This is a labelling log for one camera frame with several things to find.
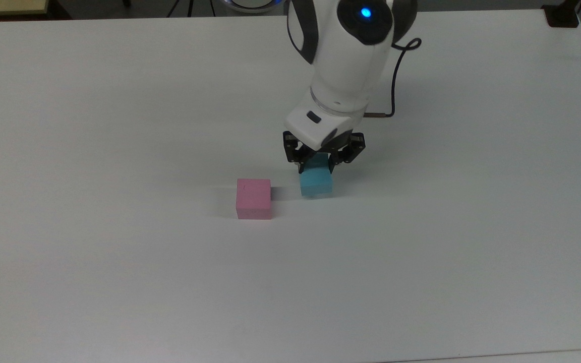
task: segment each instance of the floor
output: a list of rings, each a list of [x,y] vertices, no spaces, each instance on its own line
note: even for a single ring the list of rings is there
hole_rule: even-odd
[[[125,8],[122,0],[60,0],[74,19],[111,18],[184,18],[190,10],[192,17],[212,16],[210,2],[214,2],[217,16],[226,12],[221,0],[132,0]],[[544,4],[558,4],[561,0],[419,0],[420,11],[539,9]]]

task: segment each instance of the black cable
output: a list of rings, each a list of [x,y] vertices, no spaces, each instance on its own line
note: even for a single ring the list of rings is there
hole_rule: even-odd
[[[176,8],[176,5],[178,5],[179,0],[176,0],[176,2],[173,4],[173,7],[171,7],[170,12],[167,14],[166,18],[169,18],[171,16],[171,14],[173,13],[173,10]]]
[[[581,2],[579,2],[579,7],[577,7],[575,14],[579,14],[579,12],[581,12]]]
[[[400,50],[400,56],[396,62],[396,68],[394,68],[394,77],[391,80],[391,113],[380,113],[380,112],[366,112],[364,117],[375,117],[375,118],[383,118],[383,117],[392,117],[394,113],[396,113],[396,75],[398,73],[398,67],[400,67],[400,62],[402,62],[405,53],[410,50],[415,50],[420,47],[420,44],[423,41],[420,38],[412,39],[406,46],[399,46],[397,44],[392,44],[391,47],[397,50]]]
[[[194,0],[190,0],[190,6],[187,7],[187,18],[192,17],[192,7],[194,6]]]

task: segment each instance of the white tabletop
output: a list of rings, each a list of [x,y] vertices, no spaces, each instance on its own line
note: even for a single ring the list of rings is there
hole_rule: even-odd
[[[423,13],[415,36],[395,117],[307,200],[284,18],[0,23],[0,361],[581,349],[581,27]],[[236,219],[238,177],[272,179],[273,220]]]

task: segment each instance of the pink cube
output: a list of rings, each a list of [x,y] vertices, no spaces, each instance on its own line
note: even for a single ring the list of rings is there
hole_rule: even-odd
[[[270,179],[237,179],[237,217],[270,220]]]

